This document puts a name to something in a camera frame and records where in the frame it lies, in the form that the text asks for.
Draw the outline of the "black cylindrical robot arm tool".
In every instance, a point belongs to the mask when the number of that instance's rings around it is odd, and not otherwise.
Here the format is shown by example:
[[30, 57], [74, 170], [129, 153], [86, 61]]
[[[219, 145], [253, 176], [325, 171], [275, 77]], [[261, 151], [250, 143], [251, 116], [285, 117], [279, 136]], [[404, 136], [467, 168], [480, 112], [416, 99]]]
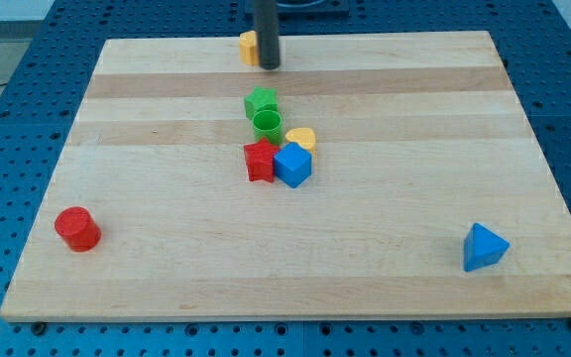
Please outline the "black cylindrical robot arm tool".
[[279, 16], [276, 0], [254, 0], [253, 20], [257, 33], [259, 65], [273, 70], [281, 65]]

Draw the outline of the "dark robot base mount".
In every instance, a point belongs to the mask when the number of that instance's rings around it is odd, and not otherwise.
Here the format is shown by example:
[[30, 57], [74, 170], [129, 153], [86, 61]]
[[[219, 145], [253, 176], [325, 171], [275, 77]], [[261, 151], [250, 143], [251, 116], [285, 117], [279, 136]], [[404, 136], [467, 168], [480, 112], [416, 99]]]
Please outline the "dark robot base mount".
[[244, 0], [241, 1], [246, 18], [255, 14], [255, 6], [259, 3], [269, 3], [277, 9], [279, 16], [308, 16], [308, 15], [348, 15], [350, 0]]

